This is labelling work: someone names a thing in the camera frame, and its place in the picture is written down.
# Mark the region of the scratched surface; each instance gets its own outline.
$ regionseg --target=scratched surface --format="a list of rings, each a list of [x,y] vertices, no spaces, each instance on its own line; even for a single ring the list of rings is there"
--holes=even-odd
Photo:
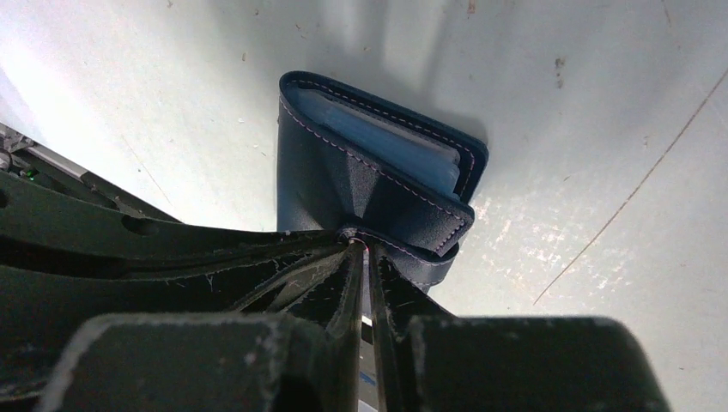
[[[312,70],[487,141],[431,295],[592,313],[675,410],[728,410],[728,3],[9,2],[0,122],[183,221],[271,230],[277,80]]]

